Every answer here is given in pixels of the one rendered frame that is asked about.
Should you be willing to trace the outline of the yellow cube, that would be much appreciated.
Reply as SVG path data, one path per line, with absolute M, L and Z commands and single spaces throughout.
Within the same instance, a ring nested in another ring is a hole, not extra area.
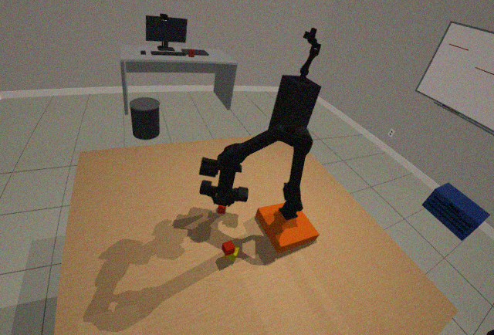
M 227 255 L 227 256 L 224 256 L 224 258 L 227 258 L 227 259 L 230 259 L 232 260 L 233 262 L 235 262 L 236 260 L 236 257 L 237 257 L 237 254 L 238 254 L 238 251 L 239 251 L 239 247 L 237 245 L 234 245 L 236 247 L 235 249 L 235 253 L 231 254 L 231 255 Z

